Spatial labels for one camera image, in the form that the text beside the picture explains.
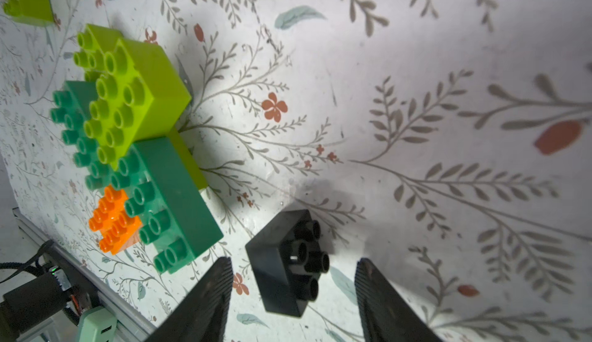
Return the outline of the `lime lego brick back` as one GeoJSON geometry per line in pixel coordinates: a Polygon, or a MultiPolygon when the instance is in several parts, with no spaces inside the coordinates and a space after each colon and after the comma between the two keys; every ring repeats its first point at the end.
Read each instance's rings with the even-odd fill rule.
{"type": "Polygon", "coordinates": [[[113,170],[131,145],[166,135],[191,95],[162,47],[126,38],[103,56],[106,71],[89,103],[86,136],[97,142],[97,158],[113,170]]]}

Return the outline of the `extra dark green lego brick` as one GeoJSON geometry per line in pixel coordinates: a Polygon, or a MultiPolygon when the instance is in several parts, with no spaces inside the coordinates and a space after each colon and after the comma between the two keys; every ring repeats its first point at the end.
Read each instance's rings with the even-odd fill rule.
{"type": "Polygon", "coordinates": [[[61,132],[64,144],[76,148],[72,155],[74,165],[88,172],[85,185],[90,191],[104,190],[113,172],[110,166],[100,162],[97,141],[84,131],[84,122],[91,120],[89,104],[97,99],[94,82],[65,81],[61,90],[53,92],[55,108],[50,109],[51,120],[65,128],[61,132]]]}

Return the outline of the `metal base rail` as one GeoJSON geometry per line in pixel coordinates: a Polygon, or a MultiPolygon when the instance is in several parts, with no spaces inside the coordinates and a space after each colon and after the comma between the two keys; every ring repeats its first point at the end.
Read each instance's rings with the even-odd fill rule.
{"type": "MultiPolygon", "coordinates": [[[[14,209],[13,214],[18,227],[39,248],[43,243],[51,240],[26,219],[19,209],[14,209]]],[[[57,341],[59,335],[66,329],[53,320],[53,317],[59,314],[64,314],[69,321],[68,325],[75,329],[76,339],[80,317],[94,307],[105,307],[117,318],[117,332],[114,341],[144,341],[156,330],[149,320],[126,303],[97,276],[78,263],[59,244],[54,242],[54,248],[44,254],[37,264],[47,267],[60,266],[64,269],[72,283],[71,301],[67,303],[67,308],[21,334],[15,341],[57,341]]]]}

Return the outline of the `dark green lego brick back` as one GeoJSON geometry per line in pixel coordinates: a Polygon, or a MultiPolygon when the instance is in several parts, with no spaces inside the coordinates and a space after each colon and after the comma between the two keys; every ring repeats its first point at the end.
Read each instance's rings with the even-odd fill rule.
{"type": "Polygon", "coordinates": [[[156,249],[160,274],[177,272],[224,237],[168,137],[133,143],[111,184],[126,192],[125,213],[140,218],[140,242],[156,249]]]}

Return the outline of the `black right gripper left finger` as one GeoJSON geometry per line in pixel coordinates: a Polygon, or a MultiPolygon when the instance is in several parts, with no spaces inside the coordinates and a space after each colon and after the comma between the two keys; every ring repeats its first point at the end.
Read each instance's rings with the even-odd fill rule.
{"type": "Polygon", "coordinates": [[[231,258],[221,257],[148,341],[222,341],[233,290],[231,258]]]}

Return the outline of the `orange lego brick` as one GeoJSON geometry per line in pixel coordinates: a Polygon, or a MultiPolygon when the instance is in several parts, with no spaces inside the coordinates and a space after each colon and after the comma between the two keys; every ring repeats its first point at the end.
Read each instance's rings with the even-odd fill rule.
{"type": "Polygon", "coordinates": [[[89,218],[89,228],[102,236],[98,246],[103,253],[117,255],[140,241],[138,230],[142,223],[138,216],[127,215],[127,200],[124,190],[115,190],[109,185],[89,218]]]}

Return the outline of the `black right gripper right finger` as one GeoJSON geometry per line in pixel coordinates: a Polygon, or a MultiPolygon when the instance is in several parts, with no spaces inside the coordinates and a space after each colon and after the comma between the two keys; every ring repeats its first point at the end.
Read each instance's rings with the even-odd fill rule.
{"type": "Polygon", "coordinates": [[[441,341],[368,258],[357,263],[355,289],[366,341],[441,341]]]}

